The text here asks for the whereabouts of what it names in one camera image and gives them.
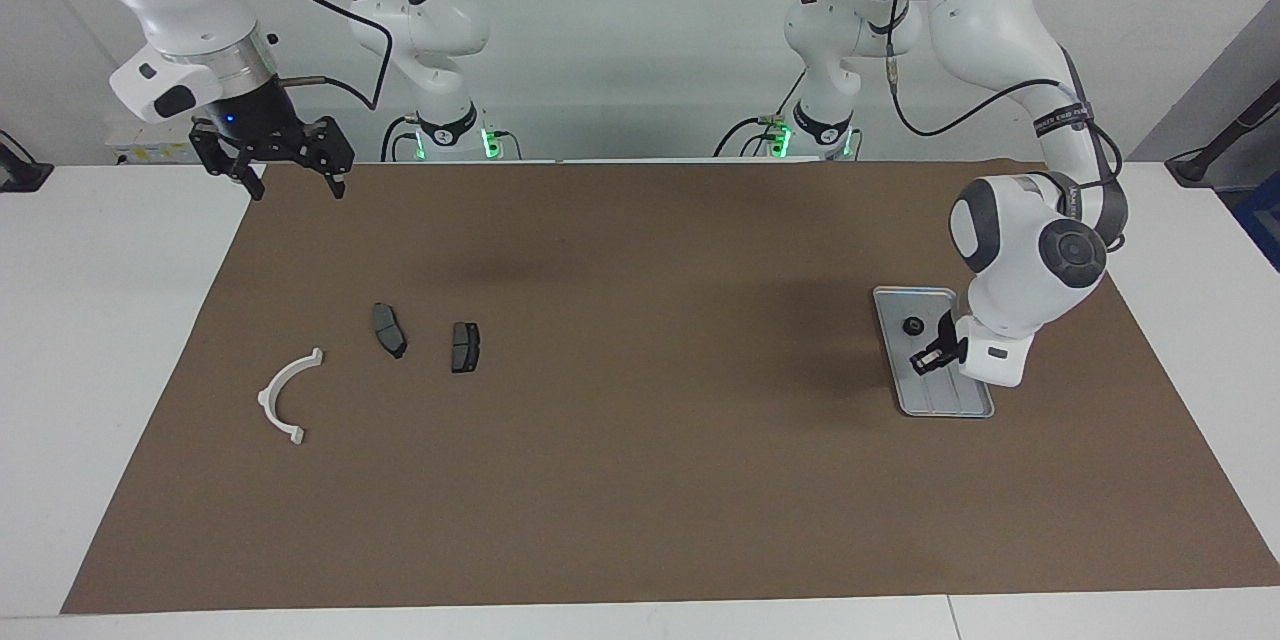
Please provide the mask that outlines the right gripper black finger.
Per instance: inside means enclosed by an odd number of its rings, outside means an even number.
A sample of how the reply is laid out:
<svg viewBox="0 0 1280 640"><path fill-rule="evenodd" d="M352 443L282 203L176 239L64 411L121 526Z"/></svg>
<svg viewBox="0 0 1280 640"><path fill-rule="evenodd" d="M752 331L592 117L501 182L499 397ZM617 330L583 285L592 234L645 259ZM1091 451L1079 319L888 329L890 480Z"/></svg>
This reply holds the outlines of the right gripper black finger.
<svg viewBox="0 0 1280 640"><path fill-rule="evenodd" d="M303 166L324 175L334 198L346 195L346 174L355 163L355 151L334 116L320 116L303 125Z"/></svg>
<svg viewBox="0 0 1280 640"><path fill-rule="evenodd" d="M192 122L189 143L210 175L224 175L224 178L243 186L251 201L261 201L265 186L252 166L252 163L257 160L252 145L239 147L234 140L225 140L214 122L209 119Z"/></svg>

